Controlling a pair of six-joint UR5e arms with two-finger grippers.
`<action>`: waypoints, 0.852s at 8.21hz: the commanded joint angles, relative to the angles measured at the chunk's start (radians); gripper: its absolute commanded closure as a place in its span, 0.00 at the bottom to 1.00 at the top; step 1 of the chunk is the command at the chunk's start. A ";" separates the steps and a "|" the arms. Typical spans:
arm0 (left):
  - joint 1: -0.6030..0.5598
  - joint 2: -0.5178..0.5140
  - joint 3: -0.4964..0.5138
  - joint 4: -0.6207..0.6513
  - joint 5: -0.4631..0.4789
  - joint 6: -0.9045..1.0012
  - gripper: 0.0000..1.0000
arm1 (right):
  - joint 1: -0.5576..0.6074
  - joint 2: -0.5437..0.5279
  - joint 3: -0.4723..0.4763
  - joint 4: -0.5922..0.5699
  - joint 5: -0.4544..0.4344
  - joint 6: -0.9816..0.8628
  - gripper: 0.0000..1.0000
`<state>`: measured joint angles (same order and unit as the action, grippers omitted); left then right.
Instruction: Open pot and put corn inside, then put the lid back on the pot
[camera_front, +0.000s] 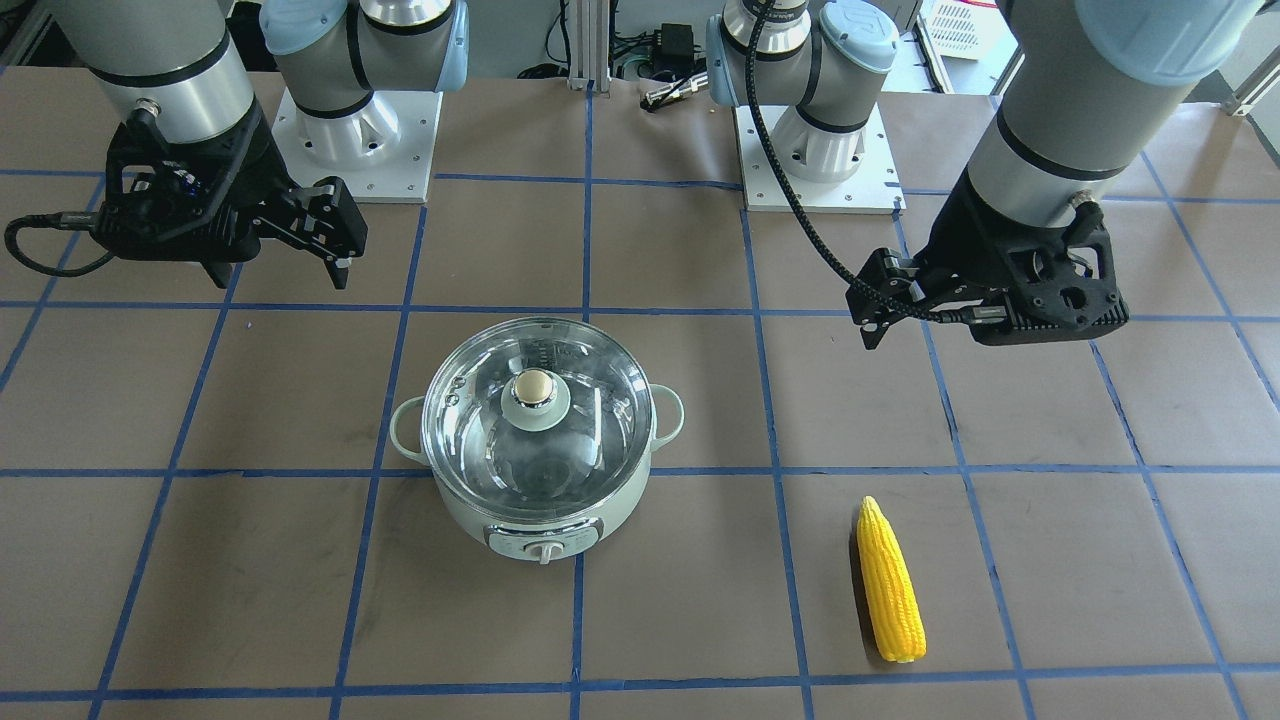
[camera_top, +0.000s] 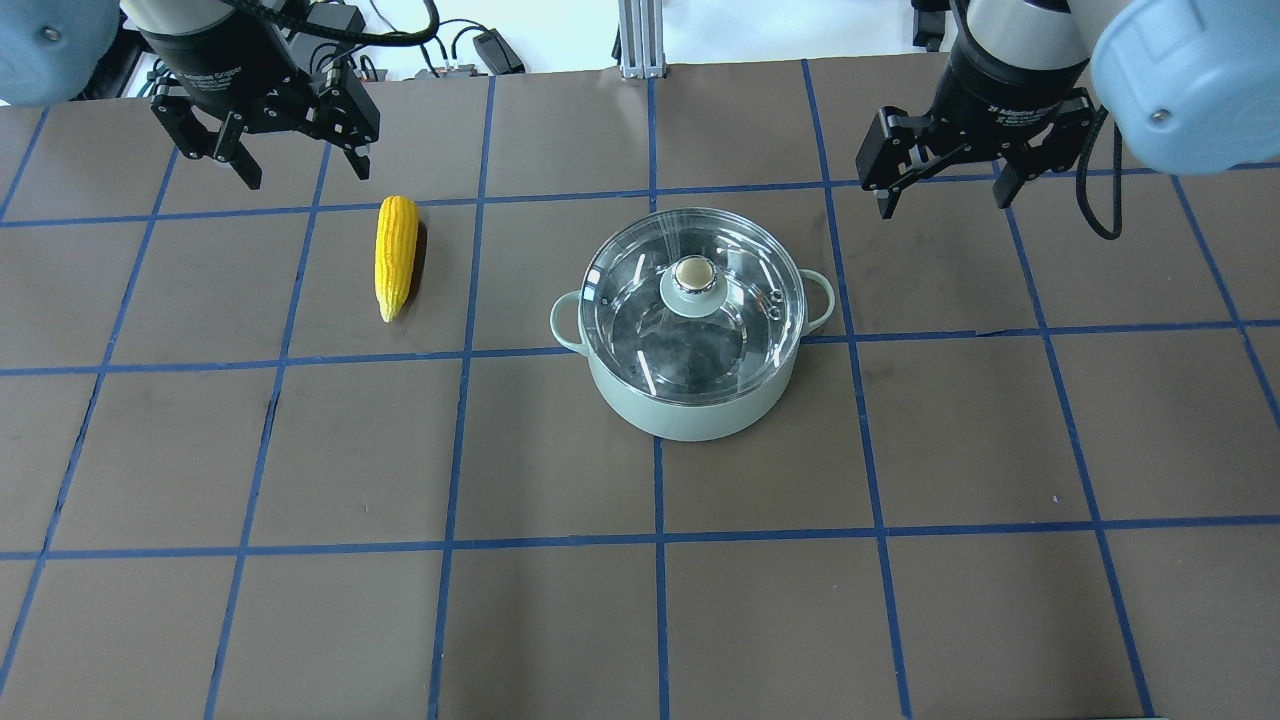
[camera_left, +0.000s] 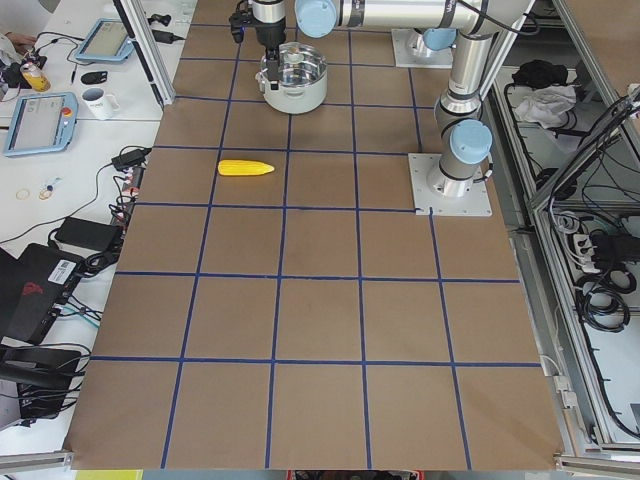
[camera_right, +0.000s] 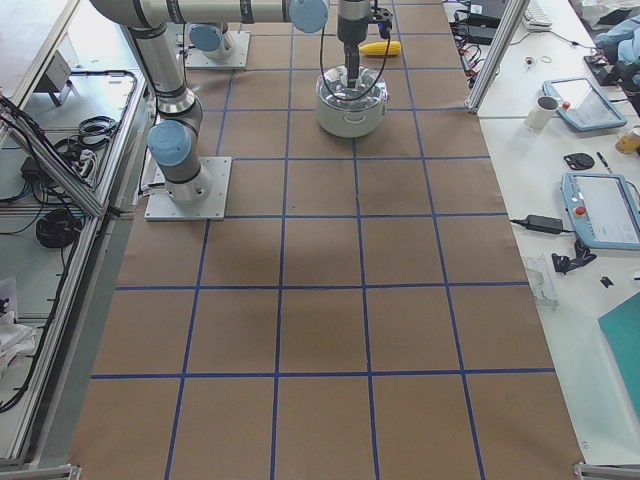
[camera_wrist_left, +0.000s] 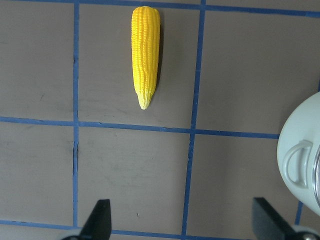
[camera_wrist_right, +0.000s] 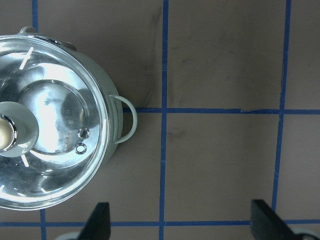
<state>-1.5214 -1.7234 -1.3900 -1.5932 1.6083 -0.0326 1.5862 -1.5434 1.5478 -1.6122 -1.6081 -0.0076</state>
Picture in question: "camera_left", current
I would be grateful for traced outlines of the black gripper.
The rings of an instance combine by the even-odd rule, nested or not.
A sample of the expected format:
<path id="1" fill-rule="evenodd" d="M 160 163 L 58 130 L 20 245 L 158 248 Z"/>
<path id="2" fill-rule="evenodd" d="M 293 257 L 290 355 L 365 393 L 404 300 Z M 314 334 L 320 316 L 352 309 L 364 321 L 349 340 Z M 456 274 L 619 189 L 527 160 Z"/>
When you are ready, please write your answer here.
<path id="1" fill-rule="evenodd" d="M 267 49 L 265 51 L 266 78 L 269 89 L 279 89 L 279 46 L 285 42 L 285 20 L 275 23 L 265 23 L 255 20 L 253 26 L 256 30 L 257 41 Z"/>

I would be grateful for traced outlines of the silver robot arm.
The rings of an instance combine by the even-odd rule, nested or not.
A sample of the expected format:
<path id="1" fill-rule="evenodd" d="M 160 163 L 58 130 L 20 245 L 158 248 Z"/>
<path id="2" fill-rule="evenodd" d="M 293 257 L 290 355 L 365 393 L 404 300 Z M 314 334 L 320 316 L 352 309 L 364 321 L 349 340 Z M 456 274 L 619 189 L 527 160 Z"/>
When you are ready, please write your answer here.
<path id="1" fill-rule="evenodd" d="M 439 164 L 427 175 L 435 193 L 458 198 L 473 183 L 478 165 L 488 155 L 469 157 L 454 142 L 465 140 L 469 125 L 488 131 L 477 120 L 481 106 L 479 84 L 496 27 L 487 20 L 492 15 L 489 1 L 297 1 L 297 24 L 309 37 L 328 35 L 335 27 L 452 28 L 457 31 L 456 49 L 447 89 L 436 105 L 436 121 L 443 139 Z"/>

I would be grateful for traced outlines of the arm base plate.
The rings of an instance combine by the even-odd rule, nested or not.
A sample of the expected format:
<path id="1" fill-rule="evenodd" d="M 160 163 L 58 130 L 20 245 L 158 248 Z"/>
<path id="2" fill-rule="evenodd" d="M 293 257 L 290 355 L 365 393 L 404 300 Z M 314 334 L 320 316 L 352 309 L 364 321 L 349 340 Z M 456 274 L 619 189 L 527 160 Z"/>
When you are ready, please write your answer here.
<path id="1" fill-rule="evenodd" d="M 393 29 L 391 34 L 397 67 L 451 68 L 456 29 Z"/>
<path id="2" fill-rule="evenodd" d="M 452 180 L 440 170 L 440 154 L 408 155 L 416 215 L 490 217 L 492 208 L 480 164 L 466 180 Z"/>

